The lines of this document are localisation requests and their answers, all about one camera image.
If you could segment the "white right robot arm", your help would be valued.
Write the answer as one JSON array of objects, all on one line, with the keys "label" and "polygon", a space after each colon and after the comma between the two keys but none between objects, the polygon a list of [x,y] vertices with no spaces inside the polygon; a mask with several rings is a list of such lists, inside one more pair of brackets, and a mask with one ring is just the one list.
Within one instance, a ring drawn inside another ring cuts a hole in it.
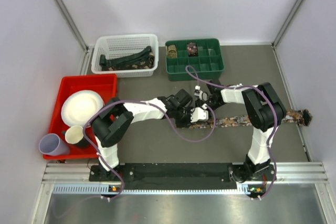
[{"label": "white right robot arm", "polygon": [[243,104],[253,126],[251,147],[242,166],[232,168],[231,176],[237,182],[256,180],[264,174],[271,161],[270,148],[274,135],[286,116],[286,109],[272,85],[268,82],[256,86],[222,86],[208,82],[210,94],[195,86],[196,109],[192,122],[208,119],[208,112],[227,103]]}]

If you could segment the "brown floral patterned tie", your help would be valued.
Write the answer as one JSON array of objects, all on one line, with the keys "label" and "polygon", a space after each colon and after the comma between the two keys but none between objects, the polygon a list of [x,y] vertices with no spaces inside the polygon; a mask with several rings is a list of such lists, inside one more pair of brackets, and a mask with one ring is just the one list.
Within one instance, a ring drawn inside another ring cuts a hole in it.
[{"label": "brown floral patterned tie", "polygon": [[[286,116],[281,120],[281,123],[294,123],[298,126],[309,126],[313,119],[309,110],[287,110]],[[187,129],[210,129],[214,125],[214,120],[194,122]],[[233,116],[228,118],[216,119],[215,127],[238,127],[252,126],[252,123],[247,115]]]}]

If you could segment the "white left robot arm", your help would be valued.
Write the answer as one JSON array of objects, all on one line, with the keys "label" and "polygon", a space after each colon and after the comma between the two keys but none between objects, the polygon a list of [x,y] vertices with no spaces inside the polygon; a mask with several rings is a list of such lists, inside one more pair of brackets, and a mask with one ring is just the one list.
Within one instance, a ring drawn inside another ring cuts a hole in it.
[{"label": "white left robot arm", "polygon": [[132,123],[146,120],[174,119],[176,125],[191,123],[192,96],[181,89],[168,97],[157,97],[148,101],[122,102],[115,97],[90,119],[88,124],[94,133],[99,156],[95,176],[103,180],[114,180],[119,174],[118,143]]}]

